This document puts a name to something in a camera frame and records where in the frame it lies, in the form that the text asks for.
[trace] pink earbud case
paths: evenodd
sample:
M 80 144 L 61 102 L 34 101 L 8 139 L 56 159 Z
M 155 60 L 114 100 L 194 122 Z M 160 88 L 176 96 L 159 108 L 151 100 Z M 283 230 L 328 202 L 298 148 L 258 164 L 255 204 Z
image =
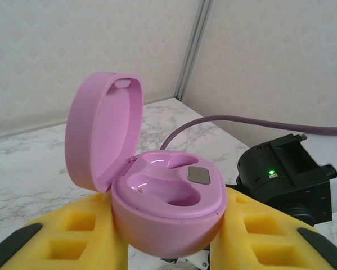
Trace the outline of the pink earbud case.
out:
M 130 73 L 98 72 L 79 87 L 65 140 L 72 181 L 112 191 L 114 221 L 137 249 L 179 258 L 207 247 L 227 207 L 219 170 L 179 151 L 135 156 L 143 115 L 141 80 Z

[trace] purple cable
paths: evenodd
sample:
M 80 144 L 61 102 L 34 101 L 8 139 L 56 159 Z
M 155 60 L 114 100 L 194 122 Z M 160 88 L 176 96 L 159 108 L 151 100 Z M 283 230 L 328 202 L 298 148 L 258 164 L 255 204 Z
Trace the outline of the purple cable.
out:
M 283 129 L 286 131 L 296 131 L 296 132 L 310 133 L 310 134 L 317 134 L 317 135 L 337 136 L 337 127 L 314 127 L 314 126 L 309 126 L 309 125 L 295 125 L 295 124 L 286 124 L 286 123 L 273 122 L 273 121 L 265 121 L 265 120 L 259 120 L 259 119 L 253 119 L 253 118 L 233 116 L 233 115 L 212 115 L 212 116 L 206 116 L 206 117 L 192 120 L 180 126 L 179 128 L 177 128 L 163 142 L 160 150 L 166 149 L 166 147 L 171 142 L 171 140 L 173 140 L 175 136 L 180 134 L 185 129 L 193 125 L 201 124 L 204 122 L 217 121 L 217 120 L 233 121 L 233 122 L 246 123 L 246 124 L 251 124 L 251 125 L 260 125 L 261 127 Z

